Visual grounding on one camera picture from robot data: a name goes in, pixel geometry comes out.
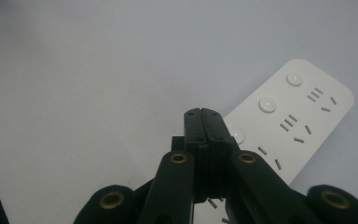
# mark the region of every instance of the white table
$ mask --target white table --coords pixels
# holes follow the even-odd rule
[[[358,198],[358,1],[0,1],[10,223],[71,223],[96,190],[140,187],[188,109],[225,116],[294,58],[348,86],[355,105],[291,187]]]

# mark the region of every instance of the outlet slot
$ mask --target outlet slot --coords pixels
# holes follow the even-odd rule
[[[316,98],[319,98],[320,96],[316,94],[314,91],[312,91],[310,94],[314,95]]]
[[[297,119],[293,115],[289,115],[289,118],[291,118],[294,122],[297,122]]]
[[[293,124],[289,120],[285,119],[284,122],[286,122],[290,127],[293,127]]]
[[[316,90],[317,92],[319,92],[320,94],[323,94],[323,92],[322,92],[321,90],[319,90],[318,88],[315,88],[315,90]]]
[[[336,100],[333,98],[333,96],[332,96],[332,97],[330,97],[330,99],[331,99],[331,102],[333,102],[333,104],[334,104],[334,105],[336,105],[336,104],[337,104],[337,102],[336,102]]]
[[[288,129],[286,126],[284,126],[283,124],[281,124],[280,126],[281,126],[285,131],[289,132],[289,129]]]
[[[261,153],[263,153],[265,156],[267,156],[267,152],[262,147],[258,147],[257,149],[261,151]]]
[[[308,127],[308,125],[305,126],[305,129],[307,130],[308,134],[312,134],[312,132],[310,131],[310,127]]]
[[[312,100],[314,103],[316,102],[315,99],[313,99],[310,95],[307,96],[310,100]]]
[[[278,159],[275,160],[275,164],[277,164],[278,170],[282,169],[281,164],[279,163]]]
[[[303,139],[300,139],[300,138],[295,138],[295,141],[296,141],[296,142],[299,142],[299,143],[304,143],[304,140],[303,140]]]
[[[321,108],[323,111],[326,111],[326,112],[330,112],[331,110],[329,108],[326,108],[326,107],[322,107]]]

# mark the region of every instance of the brass insert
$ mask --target brass insert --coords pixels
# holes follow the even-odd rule
[[[322,191],[322,198],[331,206],[339,209],[348,209],[351,203],[344,196],[335,193],[334,191],[324,190]]]
[[[250,155],[250,154],[240,154],[240,156],[238,157],[240,159],[241,162],[245,162],[245,163],[254,163],[255,162],[255,157]]]
[[[187,156],[185,154],[176,153],[171,155],[171,162],[173,163],[184,163],[187,161]]]
[[[120,191],[112,191],[105,194],[100,200],[100,206],[104,209],[113,209],[124,202],[124,195]]]

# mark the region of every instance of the power outlet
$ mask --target power outlet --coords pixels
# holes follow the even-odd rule
[[[261,155],[290,184],[354,103],[315,65],[287,63],[225,117],[242,150]]]

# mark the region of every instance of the power strip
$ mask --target power strip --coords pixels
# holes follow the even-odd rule
[[[240,149],[258,153],[290,184],[353,103],[343,84],[294,59],[224,120]]]

